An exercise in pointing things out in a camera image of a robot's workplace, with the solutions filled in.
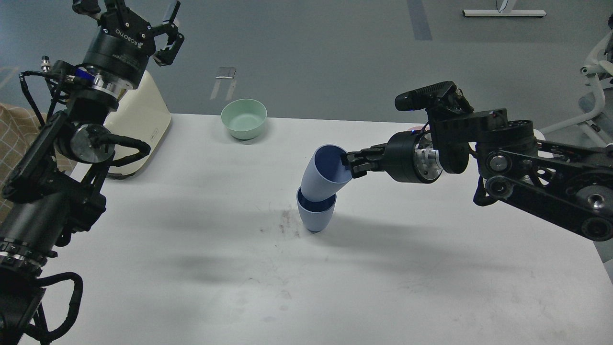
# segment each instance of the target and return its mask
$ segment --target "plaid fabric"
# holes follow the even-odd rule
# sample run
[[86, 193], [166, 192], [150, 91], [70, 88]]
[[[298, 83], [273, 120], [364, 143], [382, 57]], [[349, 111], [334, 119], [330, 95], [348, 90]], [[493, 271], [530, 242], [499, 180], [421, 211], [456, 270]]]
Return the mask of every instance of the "plaid fabric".
[[[32, 110], [0, 103], [0, 190], [38, 134], [39, 122]], [[60, 154], [56, 157], [59, 170], [70, 174], [76, 162]], [[10, 201], [0, 198], [0, 223], [11, 207]]]

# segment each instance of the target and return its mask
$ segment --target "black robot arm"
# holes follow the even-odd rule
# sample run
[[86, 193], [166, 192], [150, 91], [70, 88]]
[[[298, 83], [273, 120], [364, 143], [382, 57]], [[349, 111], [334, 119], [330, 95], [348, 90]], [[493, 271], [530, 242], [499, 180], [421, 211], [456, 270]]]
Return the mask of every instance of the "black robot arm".
[[[139, 86], [149, 57], [157, 57], [161, 66], [171, 64], [184, 39], [173, 22], [178, 1], [171, 3], [164, 23], [154, 28], [123, 0], [105, 0], [105, 5], [107, 11], [101, 14], [97, 1], [73, 1], [77, 13], [95, 18], [100, 26], [82, 64], [59, 60], [52, 66], [44, 56], [42, 72], [20, 75], [22, 90], [42, 127], [2, 190], [2, 197], [13, 202], [0, 224], [2, 345], [16, 345], [24, 333], [49, 344], [74, 324], [83, 291], [81, 277], [76, 273], [38, 277], [47, 258], [57, 256], [54, 246], [66, 246], [72, 234], [90, 230], [106, 210], [101, 188], [109, 167], [149, 154], [147, 143], [115, 135], [103, 123], [109, 112], [117, 110], [122, 92]], [[169, 36], [169, 46], [156, 51], [153, 38], [160, 34]], [[46, 123], [29, 94], [27, 76], [47, 81], [52, 101]], [[65, 104], [66, 110], [54, 113], [58, 103]], [[133, 147], [138, 153], [113, 160], [115, 145]], [[56, 151], [91, 164], [81, 181], [59, 171]], [[49, 331], [41, 304], [44, 287], [65, 280], [74, 281], [68, 315], [62, 325]]]
[[432, 183], [443, 171], [464, 172], [473, 156], [477, 205], [500, 200], [592, 241], [613, 237], [612, 148], [537, 140], [532, 122], [508, 121], [506, 109], [473, 112], [453, 82], [403, 93], [395, 105], [425, 109], [430, 129], [399, 132], [387, 144], [347, 153], [343, 164], [353, 177], [386, 171], [399, 182]]

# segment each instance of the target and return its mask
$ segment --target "stacked cups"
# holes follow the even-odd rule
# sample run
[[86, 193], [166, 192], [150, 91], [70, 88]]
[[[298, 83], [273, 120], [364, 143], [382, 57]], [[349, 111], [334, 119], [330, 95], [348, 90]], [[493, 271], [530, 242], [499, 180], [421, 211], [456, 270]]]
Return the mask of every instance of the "stacked cups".
[[296, 201], [302, 223], [314, 233], [326, 228], [334, 212], [336, 192], [351, 180], [351, 171], [341, 162], [346, 153], [339, 146], [324, 145], [306, 166]]

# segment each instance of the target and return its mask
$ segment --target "mint green bowl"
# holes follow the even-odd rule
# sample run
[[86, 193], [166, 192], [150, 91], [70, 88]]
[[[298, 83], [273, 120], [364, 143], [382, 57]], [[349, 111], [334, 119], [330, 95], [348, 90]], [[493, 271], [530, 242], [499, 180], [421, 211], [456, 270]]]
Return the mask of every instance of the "mint green bowl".
[[221, 121], [233, 137], [253, 139], [264, 130], [266, 107], [255, 99], [237, 99], [221, 111]]

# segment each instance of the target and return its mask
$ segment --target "table surface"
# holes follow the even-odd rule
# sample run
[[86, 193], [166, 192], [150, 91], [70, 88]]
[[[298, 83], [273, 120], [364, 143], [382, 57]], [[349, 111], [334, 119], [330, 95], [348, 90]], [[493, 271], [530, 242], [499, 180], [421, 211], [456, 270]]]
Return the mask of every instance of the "table surface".
[[[314, 150], [363, 149], [413, 125], [266, 125], [238, 141], [218, 116], [175, 114], [137, 175], [106, 181], [107, 212], [43, 273], [85, 281], [77, 323], [58, 344], [613, 339], [613, 286], [592, 242], [503, 203], [475, 206], [473, 161], [432, 185], [384, 172], [353, 180], [312, 234], [295, 193]], [[70, 290], [47, 291], [50, 328]]]

